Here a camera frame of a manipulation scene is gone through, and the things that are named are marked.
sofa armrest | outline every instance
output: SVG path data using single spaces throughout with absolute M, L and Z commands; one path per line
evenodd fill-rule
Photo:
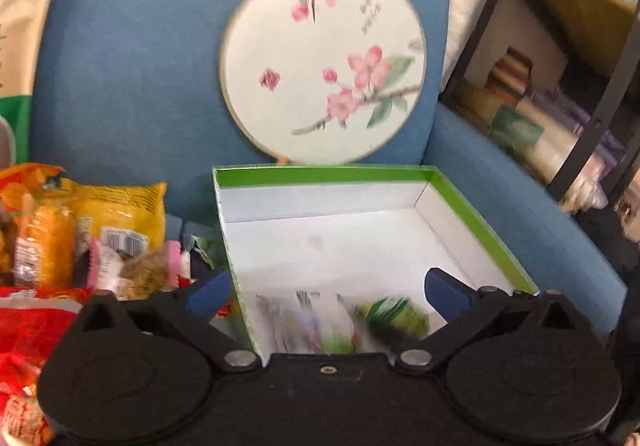
M 615 327 L 626 287 L 600 251 L 539 184 L 441 104 L 422 162 L 456 185 L 540 290 L 562 290 L 598 332 Z

open box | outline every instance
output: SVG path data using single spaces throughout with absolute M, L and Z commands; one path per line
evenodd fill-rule
M 213 172 L 234 282 L 236 338 L 265 361 L 273 331 L 257 295 L 297 290 L 374 301 L 427 303 L 424 277 L 439 267 L 478 288 L 538 290 L 473 206 L 425 166 L 264 166 Z

blue cushion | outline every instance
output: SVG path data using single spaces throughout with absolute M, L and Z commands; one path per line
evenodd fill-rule
M 626 288 L 600 251 L 539 184 L 442 105 L 424 163 L 456 185 L 541 290 L 562 290 L 597 331 L 615 327 Z
M 52 0 L 33 102 L 31 158 L 88 184 L 167 181 L 169 213 L 211 214 L 211 167 L 270 162 L 218 85 L 218 51 L 242 0 Z M 429 137 L 449 0 L 411 0 L 428 45 L 420 102 L 367 162 L 418 164 Z

black disc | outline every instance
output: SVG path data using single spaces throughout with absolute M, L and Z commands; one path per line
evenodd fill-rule
M 58 429 L 92 442 L 157 435 L 204 400 L 210 368 L 180 342 L 139 334 L 85 334 L 63 365 L 43 371 L 38 398 Z
M 447 386 L 470 420 L 520 442 L 559 443 L 606 423 L 620 378 L 593 337 L 544 329 L 473 344 L 450 361 Z

silver bolt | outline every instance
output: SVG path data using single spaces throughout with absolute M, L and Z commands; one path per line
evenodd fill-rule
M 431 362 L 431 354 L 422 349 L 410 349 L 400 354 L 400 359 L 405 365 L 427 366 Z
M 232 350 L 225 356 L 225 361 L 231 366 L 251 366 L 257 356 L 250 350 Z

